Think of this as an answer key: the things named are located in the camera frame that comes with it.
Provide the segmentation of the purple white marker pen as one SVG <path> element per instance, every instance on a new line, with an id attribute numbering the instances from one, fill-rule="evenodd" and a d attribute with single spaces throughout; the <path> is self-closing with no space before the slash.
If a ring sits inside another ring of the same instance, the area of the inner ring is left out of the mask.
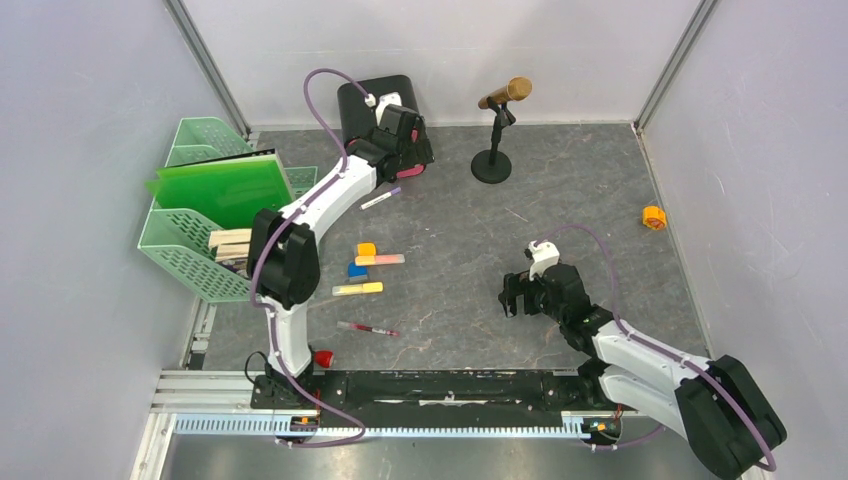
<path id="1" fill-rule="evenodd" d="M 385 192 L 385 193 L 382 193 L 382 194 L 380 194 L 380 195 L 377 195 L 376 197 L 374 197 L 374 198 L 372 198 L 372 199 L 369 199 L 368 201 L 366 201 L 366 202 L 362 203 L 362 204 L 359 206 L 359 209 L 360 209 L 361 211 L 364 211 L 364 210 L 370 209 L 370 208 L 374 207 L 375 205 L 377 205 L 377 204 L 379 204 L 379 203 L 381 203 L 381 202 L 383 202 L 383 201 L 385 201 L 385 200 L 387 200 L 387 199 L 389 199 L 389 198 L 392 198 L 392 197 L 394 197 L 394 196 L 396 196 L 396 195 L 399 195 L 401 192 L 402 192 L 402 188 L 401 188 L 401 187 L 393 188 L 393 189 L 391 189 L 391 190 L 389 190 L 389 191 L 387 191 L 387 192 Z"/>

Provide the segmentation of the black pink drawer organizer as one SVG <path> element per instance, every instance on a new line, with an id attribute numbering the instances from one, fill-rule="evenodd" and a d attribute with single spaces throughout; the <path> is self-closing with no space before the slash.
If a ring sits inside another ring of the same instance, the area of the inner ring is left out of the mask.
<path id="1" fill-rule="evenodd" d="M 372 93 L 376 97 L 398 92 L 402 106 L 389 106 L 376 124 L 373 113 L 364 98 Z M 411 79 L 396 74 L 361 81 L 358 86 L 346 83 L 337 90 L 343 143 L 346 152 L 366 159 L 377 168 L 380 183 L 390 180 L 390 132 L 402 128 L 425 126 Z M 414 176 L 424 169 L 402 172 L 403 177 Z"/>

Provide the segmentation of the yellow eraser block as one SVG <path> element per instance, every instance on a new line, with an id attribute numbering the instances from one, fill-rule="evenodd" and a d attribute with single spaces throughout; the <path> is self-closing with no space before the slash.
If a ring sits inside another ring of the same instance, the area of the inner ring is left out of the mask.
<path id="1" fill-rule="evenodd" d="M 362 242 L 356 246 L 358 256 L 375 256 L 377 247 L 373 242 Z"/>

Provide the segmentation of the red gel pen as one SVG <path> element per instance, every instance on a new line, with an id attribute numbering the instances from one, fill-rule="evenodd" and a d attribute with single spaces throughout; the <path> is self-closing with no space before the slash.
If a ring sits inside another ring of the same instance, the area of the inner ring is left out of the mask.
<path id="1" fill-rule="evenodd" d="M 369 333 L 385 335 L 385 336 L 390 336 L 390 337 L 399 337 L 400 336 L 400 333 L 395 331 L 395 330 L 380 328 L 380 327 L 372 327 L 372 326 L 367 326 L 367 325 L 363 325 L 363 324 L 360 324 L 360 323 L 351 323 L 351 322 L 339 321 L 339 322 L 337 322 L 337 327 L 340 328 L 340 329 L 357 330 L 357 331 L 369 332 Z"/>

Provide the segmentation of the orange highlighter marker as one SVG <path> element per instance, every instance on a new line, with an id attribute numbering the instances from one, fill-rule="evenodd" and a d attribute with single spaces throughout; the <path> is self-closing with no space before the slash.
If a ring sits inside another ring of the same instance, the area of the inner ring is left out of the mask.
<path id="1" fill-rule="evenodd" d="M 403 254 L 360 255 L 354 259 L 354 264 L 360 267 L 399 265 L 405 263 Z"/>

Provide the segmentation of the yellow highlighter marker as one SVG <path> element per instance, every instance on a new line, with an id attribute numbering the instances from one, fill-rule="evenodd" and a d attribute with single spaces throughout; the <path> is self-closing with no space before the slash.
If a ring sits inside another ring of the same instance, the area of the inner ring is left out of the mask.
<path id="1" fill-rule="evenodd" d="M 360 284 L 334 286 L 331 294 L 334 297 L 366 295 L 382 293 L 384 284 L 382 282 L 365 282 Z"/>

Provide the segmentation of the blue eraser block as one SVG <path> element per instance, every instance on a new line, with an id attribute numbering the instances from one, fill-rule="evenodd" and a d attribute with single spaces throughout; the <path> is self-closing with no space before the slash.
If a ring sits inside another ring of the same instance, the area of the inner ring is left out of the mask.
<path id="1" fill-rule="evenodd" d="M 347 267 L 347 276 L 350 282 L 366 281 L 368 278 L 368 271 L 365 266 L 359 266 L 354 262 L 351 262 Z"/>

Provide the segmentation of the red black stamp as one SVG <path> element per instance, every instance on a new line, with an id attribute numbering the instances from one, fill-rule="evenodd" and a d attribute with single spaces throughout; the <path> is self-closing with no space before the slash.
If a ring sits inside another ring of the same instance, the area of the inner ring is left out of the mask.
<path id="1" fill-rule="evenodd" d="M 330 350 L 317 350 L 313 352 L 314 363 L 322 369 L 331 368 L 333 366 L 334 359 L 334 353 Z"/>

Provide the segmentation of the green clip file folder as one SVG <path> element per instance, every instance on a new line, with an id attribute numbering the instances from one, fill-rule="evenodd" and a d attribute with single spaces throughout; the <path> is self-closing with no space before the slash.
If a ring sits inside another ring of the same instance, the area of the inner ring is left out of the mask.
<path id="1" fill-rule="evenodd" d="M 250 227 L 260 211 L 295 200 L 278 158 L 156 173 L 145 187 L 160 207 L 193 210 L 224 229 Z"/>

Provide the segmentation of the green mesh file rack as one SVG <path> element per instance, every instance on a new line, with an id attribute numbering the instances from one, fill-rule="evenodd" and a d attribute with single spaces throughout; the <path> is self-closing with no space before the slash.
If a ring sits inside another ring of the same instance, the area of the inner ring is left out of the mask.
<path id="1" fill-rule="evenodd" d="M 217 117 L 180 120 L 163 167 L 235 155 L 251 154 L 246 140 Z M 295 200 L 317 181 L 315 167 L 286 167 Z M 209 233 L 224 229 L 190 209 L 164 209 L 153 198 L 138 248 L 194 294 L 210 303 L 240 302 L 248 296 L 244 264 L 216 263 Z"/>

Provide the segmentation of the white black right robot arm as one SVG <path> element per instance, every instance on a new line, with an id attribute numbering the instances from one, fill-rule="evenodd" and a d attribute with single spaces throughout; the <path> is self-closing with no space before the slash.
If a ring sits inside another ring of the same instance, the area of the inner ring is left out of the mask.
<path id="1" fill-rule="evenodd" d="M 506 274 L 498 300 L 508 317 L 549 317 L 571 348 L 588 355 L 577 382 L 585 405 L 612 402 L 649 416 L 721 479 L 773 467 L 788 432 L 740 360 L 690 355 L 642 334 L 593 303 L 577 268 L 563 263 Z"/>

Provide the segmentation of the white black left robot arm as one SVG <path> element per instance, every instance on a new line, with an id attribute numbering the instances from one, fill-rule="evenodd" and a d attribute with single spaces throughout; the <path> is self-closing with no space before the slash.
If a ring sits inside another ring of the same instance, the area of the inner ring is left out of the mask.
<path id="1" fill-rule="evenodd" d="M 282 373 L 275 392 L 290 407 L 306 405 L 313 379 L 307 303 L 321 278 L 319 243 L 354 204 L 400 172 L 433 162 L 424 118 L 390 105 L 376 127 L 344 148 L 336 165 L 306 194 L 280 210 L 262 209 L 249 246 L 250 299 L 268 320 L 271 366 Z"/>

